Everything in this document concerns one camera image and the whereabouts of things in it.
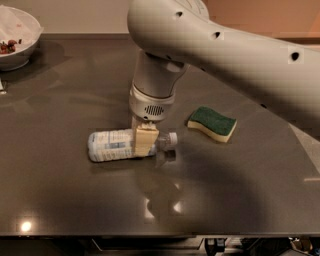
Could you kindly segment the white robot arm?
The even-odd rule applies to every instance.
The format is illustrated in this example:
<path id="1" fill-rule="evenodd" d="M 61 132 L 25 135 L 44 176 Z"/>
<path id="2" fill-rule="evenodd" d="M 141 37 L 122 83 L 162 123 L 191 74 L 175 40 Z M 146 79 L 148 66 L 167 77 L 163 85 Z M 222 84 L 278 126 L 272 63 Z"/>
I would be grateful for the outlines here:
<path id="1" fill-rule="evenodd" d="M 129 104 L 141 121 L 166 118 L 191 64 L 320 137 L 320 52 L 216 24 L 200 0 L 133 0 L 127 26 L 140 47 Z"/>

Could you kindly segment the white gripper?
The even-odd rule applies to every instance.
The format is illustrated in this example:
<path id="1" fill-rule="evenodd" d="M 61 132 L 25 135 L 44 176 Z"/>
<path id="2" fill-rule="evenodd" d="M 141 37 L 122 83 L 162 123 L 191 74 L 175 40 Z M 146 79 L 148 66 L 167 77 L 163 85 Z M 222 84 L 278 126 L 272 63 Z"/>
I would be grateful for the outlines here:
<path id="1" fill-rule="evenodd" d="M 135 156 L 145 157 L 148 155 L 159 135 L 159 130 L 153 122 L 160 122 L 168 116 L 174 100 L 175 96 L 151 97 L 139 91 L 134 85 L 131 86 L 129 107 L 137 117 L 132 118 Z"/>

